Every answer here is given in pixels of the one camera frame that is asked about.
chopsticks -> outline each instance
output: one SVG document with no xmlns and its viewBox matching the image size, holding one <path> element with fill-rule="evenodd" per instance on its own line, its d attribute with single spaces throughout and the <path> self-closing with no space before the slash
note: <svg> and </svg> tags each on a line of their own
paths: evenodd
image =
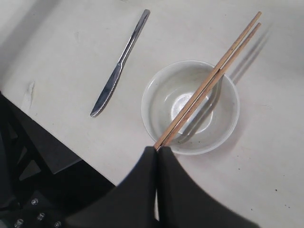
<svg viewBox="0 0 304 228">
<path fill-rule="evenodd" d="M 182 110 L 178 113 L 178 115 L 171 122 L 169 127 L 164 131 L 162 136 L 157 140 L 154 144 L 154 148 L 158 151 L 162 146 L 168 145 L 176 133 L 181 129 L 181 127 L 186 123 L 186 121 L 190 118 L 193 112 L 197 109 L 200 103 L 205 99 L 208 92 L 216 85 L 216 83 L 221 79 L 239 53 L 244 49 L 246 44 L 253 37 L 255 32 L 261 26 L 261 23 L 258 23 L 250 34 L 246 37 L 243 43 L 239 46 L 241 41 L 247 35 L 247 33 L 252 29 L 258 18 L 261 16 L 261 12 L 258 12 L 255 17 L 251 20 L 251 22 L 247 25 L 244 31 L 239 35 L 237 40 L 232 44 L 229 50 L 224 54 L 224 56 L 220 59 L 220 61 L 215 65 L 213 70 L 210 72 L 206 80 L 199 86 L 199 88 L 195 91 L 189 101 L 185 104 Z"/>
</svg>

table surface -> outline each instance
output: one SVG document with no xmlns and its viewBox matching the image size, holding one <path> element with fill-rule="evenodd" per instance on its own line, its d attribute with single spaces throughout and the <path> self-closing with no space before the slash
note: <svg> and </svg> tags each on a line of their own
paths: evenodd
<svg viewBox="0 0 304 228">
<path fill-rule="evenodd" d="M 151 15 L 117 88 L 92 118 L 145 8 Z M 235 212 L 266 228 L 302 227 L 301 0 L 2 0 L 0 90 L 118 184 L 153 145 L 141 118 L 151 77 L 180 60 L 216 64 L 259 10 L 262 27 L 228 72 L 241 104 L 235 131 L 212 152 L 177 157 L 204 190 Z"/>
</svg>

bowl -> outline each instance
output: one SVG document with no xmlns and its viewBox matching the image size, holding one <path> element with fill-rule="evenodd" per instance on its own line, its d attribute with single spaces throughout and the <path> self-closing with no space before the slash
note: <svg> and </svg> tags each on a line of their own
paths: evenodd
<svg viewBox="0 0 304 228">
<path fill-rule="evenodd" d="M 142 96 L 142 120 L 156 141 L 213 69 L 195 60 L 173 63 L 159 71 Z M 224 75 L 170 143 L 173 152 L 196 155 L 220 146 L 239 116 L 237 89 Z"/>
</svg>

screw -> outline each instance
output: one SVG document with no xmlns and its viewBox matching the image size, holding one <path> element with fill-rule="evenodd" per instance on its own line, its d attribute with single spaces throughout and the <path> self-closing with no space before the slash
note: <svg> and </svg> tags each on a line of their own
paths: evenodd
<svg viewBox="0 0 304 228">
<path fill-rule="evenodd" d="M 39 200 L 37 198 L 32 199 L 31 204 L 32 205 L 37 205 L 39 203 Z"/>
<path fill-rule="evenodd" d="M 14 227 L 15 228 L 20 228 L 23 224 L 23 219 L 18 219 L 17 222 L 15 223 Z"/>
<path fill-rule="evenodd" d="M 55 222 L 54 227 L 55 228 L 61 227 L 61 222 L 60 221 Z"/>
<path fill-rule="evenodd" d="M 40 214 L 37 216 L 37 219 L 38 219 L 39 221 L 41 221 L 42 219 L 44 219 L 44 217 L 45 217 L 45 213 L 40 213 Z"/>
</svg>

knife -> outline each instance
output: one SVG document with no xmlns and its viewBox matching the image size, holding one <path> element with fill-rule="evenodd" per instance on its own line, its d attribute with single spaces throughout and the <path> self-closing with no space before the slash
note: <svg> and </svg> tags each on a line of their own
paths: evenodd
<svg viewBox="0 0 304 228">
<path fill-rule="evenodd" d="M 115 90 L 115 87 L 117 85 L 117 82 L 119 80 L 120 74 L 122 73 L 123 67 L 125 65 L 125 62 L 134 46 L 134 44 L 137 41 L 137 38 L 144 27 L 148 16 L 150 14 L 150 11 L 148 9 L 145 9 L 142 13 L 141 18 L 139 19 L 135 30 L 133 34 L 131 35 L 131 38 L 129 39 L 129 42 L 127 46 L 125 47 L 123 54 L 121 55 L 119 61 L 116 64 L 116 67 L 111 74 L 109 80 L 105 84 L 104 89 L 102 90 L 98 100 L 96 101 L 96 104 L 94 105 L 94 108 L 91 111 L 91 117 L 97 116 L 106 106 L 106 104 L 109 102 L 113 91 Z"/>
</svg>

